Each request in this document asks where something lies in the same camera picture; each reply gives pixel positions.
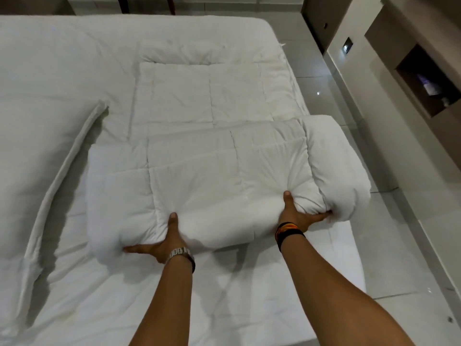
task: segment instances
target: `black wristband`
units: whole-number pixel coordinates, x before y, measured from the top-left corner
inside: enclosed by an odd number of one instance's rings
[[[280,252],[282,252],[282,243],[284,242],[285,238],[289,237],[293,234],[301,234],[304,236],[304,233],[299,229],[288,229],[285,232],[279,234],[279,239],[277,240],[277,245],[279,246]]]

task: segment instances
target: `wristband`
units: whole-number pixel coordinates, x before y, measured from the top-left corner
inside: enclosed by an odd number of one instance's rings
[[[277,242],[280,251],[282,251],[282,243],[285,240],[285,238],[293,234],[304,235],[304,233],[294,223],[284,222],[279,225],[277,231],[275,232],[275,241]]]

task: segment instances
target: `forearm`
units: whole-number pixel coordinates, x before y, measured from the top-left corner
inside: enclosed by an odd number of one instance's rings
[[[304,236],[287,237],[281,249],[322,346],[413,346],[395,320],[325,261]]]
[[[187,346],[192,296],[192,264],[175,256],[162,272],[157,290],[130,346]]]

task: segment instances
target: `white mattress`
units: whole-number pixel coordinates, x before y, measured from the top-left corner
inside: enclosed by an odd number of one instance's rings
[[[280,49],[262,20],[232,17],[92,16],[0,17],[0,94],[56,94],[109,101],[52,205],[42,242],[44,272],[36,282],[30,327],[8,345],[126,345],[153,296],[161,266],[130,256],[109,272],[88,247],[87,149],[108,143],[212,128],[235,121],[137,124],[133,94],[145,40],[211,41],[245,54]],[[284,55],[293,95],[308,111]],[[308,233],[317,250],[360,289],[360,258],[349,222]],[[196,258],[190,345],[291,345],[314,338],[273,238]]]

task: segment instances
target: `folded comforter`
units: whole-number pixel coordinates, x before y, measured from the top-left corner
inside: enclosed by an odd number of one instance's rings
[[[298,210],[346,221],[370,198],[370,181],[330,116],[93,145],[88,234],[99,261],[164,239],[171,212],[193,250],[247,243],[274,229],[290,190]]]

